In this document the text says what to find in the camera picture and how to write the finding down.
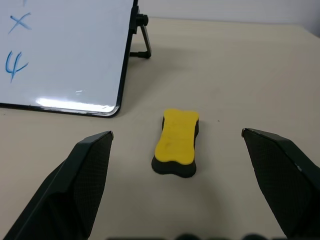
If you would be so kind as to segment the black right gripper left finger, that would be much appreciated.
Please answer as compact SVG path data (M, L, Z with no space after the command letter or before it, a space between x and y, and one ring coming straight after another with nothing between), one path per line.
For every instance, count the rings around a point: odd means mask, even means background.
M88 240L105 189L114 134L78 142L42 182L3 240Z

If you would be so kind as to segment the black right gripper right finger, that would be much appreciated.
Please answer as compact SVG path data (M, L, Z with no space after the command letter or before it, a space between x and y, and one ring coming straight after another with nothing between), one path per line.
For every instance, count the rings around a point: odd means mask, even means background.
M259 188L288 238L320 240L320 167L291 140L244 128Z

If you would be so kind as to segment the yellow and black eraser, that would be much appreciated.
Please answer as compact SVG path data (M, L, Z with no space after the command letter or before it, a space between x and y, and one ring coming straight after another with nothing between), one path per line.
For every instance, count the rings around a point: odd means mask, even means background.
M160 175L191 178L197 171L195 145L199 133L196 111L166 109L161 135L154 150L151 167Z

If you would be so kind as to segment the black-framed whiteboard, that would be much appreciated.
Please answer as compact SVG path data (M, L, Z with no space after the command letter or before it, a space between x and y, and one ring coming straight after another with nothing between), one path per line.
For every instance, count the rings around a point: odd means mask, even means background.
M138 0L0 0L0 107L114 117Z

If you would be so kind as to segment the black whiteboard stand leg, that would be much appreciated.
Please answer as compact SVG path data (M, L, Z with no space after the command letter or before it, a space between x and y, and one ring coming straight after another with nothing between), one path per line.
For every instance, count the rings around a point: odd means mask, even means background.
M133 34L137 33L138 27L140 27L143 40L145 43L146 51L130 52L130 57L149 59L152 56L151 43L147 31L147 25L149 23L149 17L146 14L136 13L133 19L130 21L129 29L133 31Z

